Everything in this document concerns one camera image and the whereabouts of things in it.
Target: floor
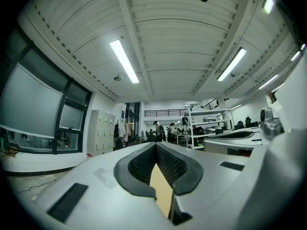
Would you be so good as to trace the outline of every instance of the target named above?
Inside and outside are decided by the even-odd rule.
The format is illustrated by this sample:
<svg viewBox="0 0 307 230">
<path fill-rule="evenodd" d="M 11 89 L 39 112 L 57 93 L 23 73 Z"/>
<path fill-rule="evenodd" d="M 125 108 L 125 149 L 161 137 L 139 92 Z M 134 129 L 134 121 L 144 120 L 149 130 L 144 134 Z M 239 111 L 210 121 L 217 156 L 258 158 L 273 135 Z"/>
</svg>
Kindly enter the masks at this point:
<svg viewBox="0 0 307 230">
<path fill-rule="evenodd" d="M 50 186 L 54 180 L 61 178 L 66 173 L 67 172 L 61 172 L 57 174 L 27 177 L 7 176 L 7 180 L 16 193 L 23 194 L 25 197 L 34 200 L 39 193 Z"/>
</svg>

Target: fluorescent light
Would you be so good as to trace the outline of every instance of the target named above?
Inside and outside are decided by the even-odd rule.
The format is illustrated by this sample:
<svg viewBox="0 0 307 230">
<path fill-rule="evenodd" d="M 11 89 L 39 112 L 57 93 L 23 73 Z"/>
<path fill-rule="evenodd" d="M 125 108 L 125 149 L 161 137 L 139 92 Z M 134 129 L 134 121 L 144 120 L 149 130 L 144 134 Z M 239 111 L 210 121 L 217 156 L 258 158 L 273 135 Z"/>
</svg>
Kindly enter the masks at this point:
<svg viewBox="0 0 307 230">
<path fill-rule="evenodd" d="M 137 76 L 135 75 L 135 72 L 128 60 L 128 57 L 123 49 L 123 46 L 121 45 L 119 40 L 116 40 L 112 43 L 110 43 L 110 46 L 112 47 L 114 53 L 116 54 L 116 57 L 120 61 L 121 65 L 125 69 L 127 75 L 131 79 L 132 83 L 139 83 L 139 80 Z"/>
<path fill-rule="evenodd" d="M 232 110 L 232 109 L 235 109 L 235 108 L 237 108 L 237 107 L 239 107 L 239 106 L 241 106 L 241 105 L 242 105 L 242 104 L 237 105 L 237 106 L 235 106 L 235 107 L 231 108 L 231 110 Z"/>
<path fill-rule="evenodd" d="M 240 48 L 236 55 L 232 58 L 226 69 L 222 72 L 222 74 L 217 78 L 218 81 L 223 81 L 227 75 L 236 67 L 239 61 L 246 54 L 246 50 L 244 48 Z"/>
<path fill-rule="evenodd" d="M 266 0 L 263 8 L 267 13 L 270 13 L 273 8 L 273 5 L 274 5 L 273 0 Z"/>
<path fill-rule="evenodd" d="M 269 81 L 267 81 L 264 85 L 262 85 L 261 87 L 259 87 L 259 89 L 261 90 L 264 86 L 266 86 L 268 83 L 272 82 L 275 78 L 277 78 L 278 75 L 276 74 L 274 77 L 272 77 Z"/>
<path fill-rule="evenodd" d="M 299 55 L 301 51 L 297 51 L 297 53 L 292 57 L 291 61 L 294 61 Z"/>
<path fill-rule="evenodd" d="M 281 84 L 281 85 L 279 85 L 276 89 L 273 89 L 271 92 L 273 93 L 273 92 L 275 92 L 276 90 L 278 90 L 280 87 L 282 87 L 284 85 L 284 83 L 283 84 Z"/>
</svg>

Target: table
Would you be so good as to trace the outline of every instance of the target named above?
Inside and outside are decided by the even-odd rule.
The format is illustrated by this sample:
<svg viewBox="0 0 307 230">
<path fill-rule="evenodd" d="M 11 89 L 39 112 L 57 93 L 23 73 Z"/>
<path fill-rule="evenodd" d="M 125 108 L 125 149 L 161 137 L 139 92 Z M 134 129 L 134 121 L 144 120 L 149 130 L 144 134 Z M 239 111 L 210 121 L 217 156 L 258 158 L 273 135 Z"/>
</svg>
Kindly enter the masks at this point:
<svg viewBox="0 0 307 230">
<path fill-rule="evenodd" d="M 177 145 L 178 145 L 178 136 L 186 136 L 186 135 L 183 135 L 183 134 L 174 134 L 174 135 L 176 135 L 176 137 L 177 137 Z"/>
</svg>

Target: ceiling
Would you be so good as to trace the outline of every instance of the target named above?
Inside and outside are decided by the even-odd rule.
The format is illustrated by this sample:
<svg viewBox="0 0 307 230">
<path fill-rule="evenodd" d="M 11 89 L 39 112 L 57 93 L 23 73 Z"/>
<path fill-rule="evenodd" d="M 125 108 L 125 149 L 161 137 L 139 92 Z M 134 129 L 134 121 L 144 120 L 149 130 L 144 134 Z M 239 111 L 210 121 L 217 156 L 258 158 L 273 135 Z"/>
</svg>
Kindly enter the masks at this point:
<svg viewBox="0 0 307 230">
<path fill-rule="evenodd" d="M 264 0 L 32 0 L 77 68 L 117 102 L 196 100 L 250 95 L 275 74 L 289 75 L 299 49 Z M 109 43 L 120 40 L 140 81 L 133 84 Z M 244 58 L 216 79 L 240 47 Z M 114 81 L 120 74 L 122 81 Z"/>
</svg>

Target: white table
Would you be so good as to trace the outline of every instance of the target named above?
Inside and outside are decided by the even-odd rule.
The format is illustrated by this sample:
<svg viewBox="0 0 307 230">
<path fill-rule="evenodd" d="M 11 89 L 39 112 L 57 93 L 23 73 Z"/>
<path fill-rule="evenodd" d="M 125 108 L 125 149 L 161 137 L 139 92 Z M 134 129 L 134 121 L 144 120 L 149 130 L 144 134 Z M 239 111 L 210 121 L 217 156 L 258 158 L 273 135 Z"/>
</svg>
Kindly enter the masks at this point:
<svg viewBox="0 0 307 230">
<path fill-rule="evenodd" d="M 184 135 L 184 134 L 175 134 L 176 136 L 177 136 L 177 145 L 178 145 L 178 137 L 179 136 L 186 136 L 186 135 Z"/>
</svg>

